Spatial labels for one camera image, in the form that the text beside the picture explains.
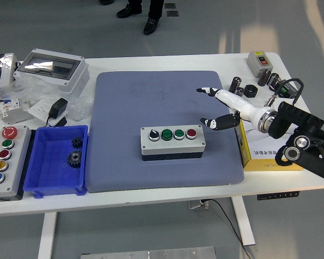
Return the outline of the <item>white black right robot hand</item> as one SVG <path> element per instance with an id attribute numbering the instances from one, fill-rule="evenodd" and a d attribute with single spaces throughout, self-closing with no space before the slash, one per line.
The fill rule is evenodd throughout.
<path id="1" fill-rule="evenodd" d="M 215 97 L 221 103 L 234 111 L 234 114 L 227 114 L 216 119 L 202 118 L 201 122 L 207 127 L 219 131 L 233 128 L 239 125 L 240 120 L 249 121 L 255 130 L 262 133 L 267 132 L 265 123 L 267 119 L 274 115 L 274 111 L 269 107 L 258 107 L 248 100 L 231 93 L 227 90 L 217 89 L 213 87 L 202 87 L 197 92 L 206 93 L 211 97 Z"/>

